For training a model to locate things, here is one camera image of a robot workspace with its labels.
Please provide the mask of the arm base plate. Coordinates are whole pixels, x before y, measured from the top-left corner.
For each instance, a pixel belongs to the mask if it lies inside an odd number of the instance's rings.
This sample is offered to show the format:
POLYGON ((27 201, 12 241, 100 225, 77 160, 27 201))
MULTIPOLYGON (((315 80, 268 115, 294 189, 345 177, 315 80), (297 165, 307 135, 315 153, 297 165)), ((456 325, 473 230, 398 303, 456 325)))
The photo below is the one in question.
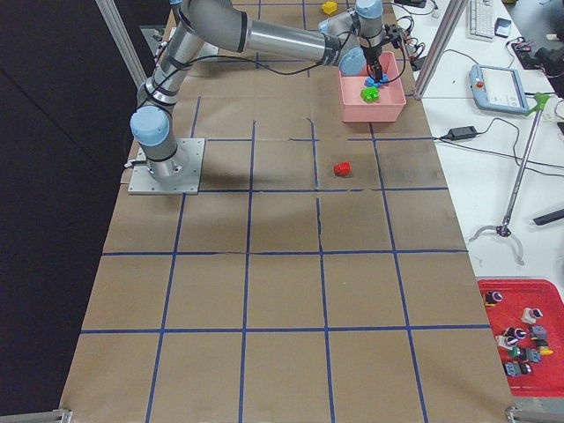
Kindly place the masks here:
POLYGON ((131 162, 128 192, 131 195, 197 195, 204 159, 204 138, 177 138, 172 159, 155 162, 138 148, 131 162))

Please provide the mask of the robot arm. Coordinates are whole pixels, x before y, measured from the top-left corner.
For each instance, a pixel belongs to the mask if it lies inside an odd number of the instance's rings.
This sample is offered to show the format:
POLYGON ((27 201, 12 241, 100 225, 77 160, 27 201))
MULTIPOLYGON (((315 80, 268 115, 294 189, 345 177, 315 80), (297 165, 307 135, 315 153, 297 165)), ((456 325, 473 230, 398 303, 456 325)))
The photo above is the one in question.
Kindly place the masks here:
POLYGON ((252 50, 307 62, 309 69, 335 66, 345 76, 367 71, 382 77, 380 56, 398 44, 397 26, 383 20, 380 1, 358 1, 315 31, 253 19, 229 1, 183 1, 179 24, 153 74, 137 91, 130 130, 145 154, 148 174, 168 181, 186 171, 189 155, 173 133, 173 110, 189 70, 197 63, 244 63, 252 50))

